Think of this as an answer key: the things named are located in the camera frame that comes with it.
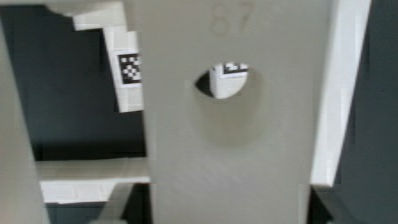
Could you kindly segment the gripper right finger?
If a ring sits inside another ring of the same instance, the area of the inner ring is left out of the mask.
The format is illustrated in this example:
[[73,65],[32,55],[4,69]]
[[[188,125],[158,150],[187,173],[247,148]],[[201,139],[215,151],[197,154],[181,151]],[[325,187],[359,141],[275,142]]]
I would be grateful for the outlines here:
[[366,224],[352,215],[336,191],[311,187],[307,224]]

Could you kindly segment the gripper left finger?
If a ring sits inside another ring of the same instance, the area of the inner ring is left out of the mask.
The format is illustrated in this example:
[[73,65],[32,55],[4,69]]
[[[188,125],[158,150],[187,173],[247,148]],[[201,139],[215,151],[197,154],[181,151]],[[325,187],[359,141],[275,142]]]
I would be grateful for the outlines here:
[[119,183],[89,224],[153,224],[148,183]]

